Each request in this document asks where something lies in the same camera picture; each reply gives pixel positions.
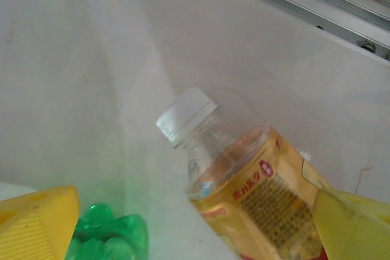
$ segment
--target beverage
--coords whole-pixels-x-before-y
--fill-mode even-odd
[[[320,259],[311,207],[328,183],[273,128],[224,123],[197,88],[157,126],[187,152],[188,198],[238,259]]]

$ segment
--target green object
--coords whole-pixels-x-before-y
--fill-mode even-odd
[[[77,222],[65,260],[147,260],[148,248],[142,217],[115,219],[108,205],[96,203]]]

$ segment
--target yellow bottle label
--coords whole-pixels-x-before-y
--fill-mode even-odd
[[[322,186],[330,187],[271,129],[249,163],[192,204],[239,259],[316,259],[322,242],[311,207]]]

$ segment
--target white wall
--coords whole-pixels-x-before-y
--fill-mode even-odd
[[[4,0],[0,180],[140,213],[151,259],[233,259],[154,122],[198,85],[248,105],[337,187],[390,202],[388,63],[256,0]]]

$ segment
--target metal bracket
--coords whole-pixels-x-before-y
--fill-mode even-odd
[[[262,0],[386,59],[390,7],[376,0]]]

